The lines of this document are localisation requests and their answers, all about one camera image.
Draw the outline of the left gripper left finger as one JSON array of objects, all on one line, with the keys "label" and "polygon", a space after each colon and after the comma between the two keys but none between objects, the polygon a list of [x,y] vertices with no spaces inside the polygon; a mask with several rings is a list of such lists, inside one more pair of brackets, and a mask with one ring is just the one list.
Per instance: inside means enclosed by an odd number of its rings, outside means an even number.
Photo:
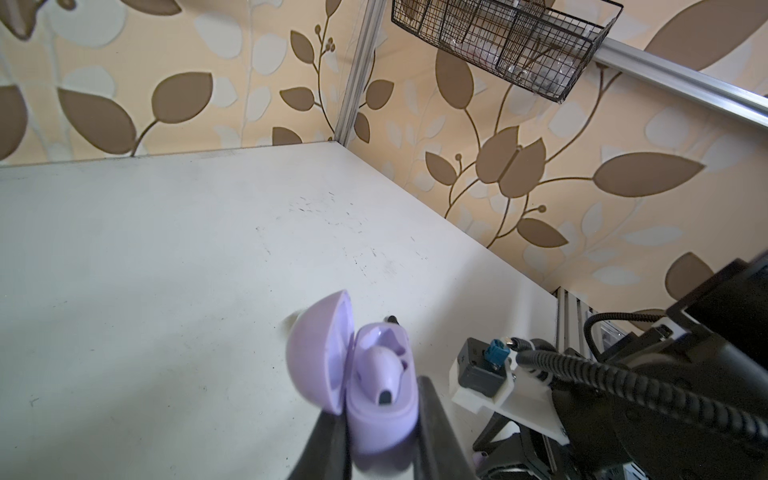
[{"label": "left gripper left finger", "polygon": [[289,480],[350,480],[346,417],[321,412]]}]

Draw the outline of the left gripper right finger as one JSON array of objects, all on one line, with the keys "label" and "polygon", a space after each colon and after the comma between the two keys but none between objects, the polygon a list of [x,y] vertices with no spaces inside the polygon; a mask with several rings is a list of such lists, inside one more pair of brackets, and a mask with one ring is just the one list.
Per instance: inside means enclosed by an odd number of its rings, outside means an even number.
[{"label": "left gripper right finger", "polygon": [[417,378],[419,419],[413,478],[416,480],[475,479],[433,382]]}]

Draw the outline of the purple charging case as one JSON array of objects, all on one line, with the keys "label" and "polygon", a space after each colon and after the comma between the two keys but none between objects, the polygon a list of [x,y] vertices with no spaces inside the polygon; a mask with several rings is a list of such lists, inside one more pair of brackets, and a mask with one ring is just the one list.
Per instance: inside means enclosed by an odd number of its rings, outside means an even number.
[{"label": "purple charging case", "polygon": [[347,419],[355,454],[384,453],[414,430],[419,394],[408,334],[392,322],[356,329],[347,291],[326,296],[298,316],[286,363],[304,399]]}]

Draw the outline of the purple earbud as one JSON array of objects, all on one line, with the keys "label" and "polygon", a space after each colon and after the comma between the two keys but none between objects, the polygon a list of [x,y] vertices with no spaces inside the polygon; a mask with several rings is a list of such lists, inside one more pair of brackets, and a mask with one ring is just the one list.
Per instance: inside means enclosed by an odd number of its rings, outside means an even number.
[{"label": "purple earbud", "polygon": [[396,353],[384,346],[371,346],[356,357],[355,374],[362,395],[377,406],[397,400],[404,370]]}]

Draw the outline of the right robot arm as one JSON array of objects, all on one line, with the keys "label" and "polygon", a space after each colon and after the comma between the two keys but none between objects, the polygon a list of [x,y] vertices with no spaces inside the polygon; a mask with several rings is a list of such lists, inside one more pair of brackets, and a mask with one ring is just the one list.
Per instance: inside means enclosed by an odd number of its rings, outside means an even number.
[{"label": "right robot arm", "polygon": [[491,418],[472,446],[481,479],[763,479],[767,259],[737,259],[610,346],[596,313],[557,343],[465,341],[452,399]]}]

